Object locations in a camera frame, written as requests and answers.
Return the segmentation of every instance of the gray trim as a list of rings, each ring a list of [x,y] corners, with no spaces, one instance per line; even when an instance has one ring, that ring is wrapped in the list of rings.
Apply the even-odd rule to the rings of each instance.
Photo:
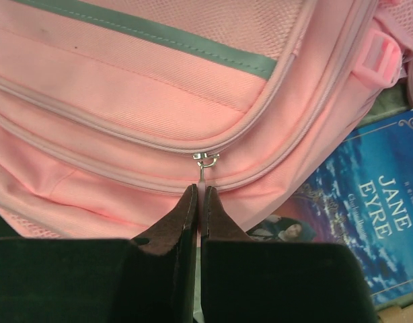
[[[119,11],[78,0],[13,0],[65,17],[122,32],[268,79],[276,61]]]

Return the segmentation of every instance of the pink mesh fabric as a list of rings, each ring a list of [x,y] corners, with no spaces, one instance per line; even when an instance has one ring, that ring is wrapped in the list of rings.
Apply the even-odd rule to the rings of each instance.
[[[182,89],[206,101],[217,102],[243,111],[251,106],[258,96],[258,92],[262,89],[263,82],[260,82],[260,87],[253,89],[253,80],[258,79],[258,77],[242,76],[243,73],[236,71],[232,72],[235,75],[229,78],[228,74],[218,73],[216,69],[211,68],[211,65],[214,64],[203,62],[200,58],[192,55],[93,24],[27,7],[15,1],[0,0],[0,30],[9,32],[11,37],[13,37],[12,34],[20,37],[19,40],[12,40],[14,46],[27,48],[26,44],[33,46],[36,43],[41,43],[45,45],[48,55],[47,61],[51,61],[47,71],[54,69],[54,66],[57,65],[56,55],[60,52],[62,54],[71,52],[73,57],[79,55],[100,62],[105,69],[119,69],[125,73],[135,73],[157,80],[164,85]],[[33,62],[27,61],[26,58],[20,57],[18,61],[19,64],[24,62],[25,65],[33,68]],[[80,65],[79,62],[77,64],[74,73],[87,73],[83,71],[83,65]],[[39,71],[37,68],[33,69],[35,72],[32,73],[37,75]],[[32,73],[27,73],[28,75],[25,77],[30,79]],[[54,78],[54,74],[56,73],[49,75],[54,80],[47,80],[47,84],[58,82]]]
[[[86,0],[228,46],[278,58],[305,1]]]
[[[413,37],[413,0],[403,0],[399,5],[390,0],[380,0],[379,7],[388,10],[396,22]]]
[[[12,214],[4,209],[0,209],[0,216],[9,222],[16,232],[26,238],[56,239],[61,238],[59,234],[51,232],[43,227]]]

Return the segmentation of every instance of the jane eyre book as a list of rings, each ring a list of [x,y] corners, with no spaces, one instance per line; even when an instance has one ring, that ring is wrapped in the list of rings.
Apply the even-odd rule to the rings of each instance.
[[[346,244],[376,305],[413,291],[413,111],[353,131],[296,193],[248,232]]]

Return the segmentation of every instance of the pink fabric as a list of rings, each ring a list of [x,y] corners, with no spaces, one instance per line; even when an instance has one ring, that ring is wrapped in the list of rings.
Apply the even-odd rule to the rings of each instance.
[[[217,146],[207,184],[243,229],[264,219],[380,90],[352,73],[367,30],[379,28],[376,2],[300,3],[297,19],[280,22],[288,33],[266,82],[0,0],[2,216],[25,236],[131,238],[198,182],[187,151]]]
[[[379,7],[395,19],[408,37],[413,38],[413,0],[401,0],[399,3],[380,0]]]
[[[219,5],[205,0],[84,2],[278,59],[307,0],[226,0]]]

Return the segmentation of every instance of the plastic buckle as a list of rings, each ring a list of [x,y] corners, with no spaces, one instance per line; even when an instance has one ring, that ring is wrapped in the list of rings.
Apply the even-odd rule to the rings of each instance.
[[[400,78],[402,51],[396,40],[371,28],[353,69],[353,73],[368,87],[387,88]]]

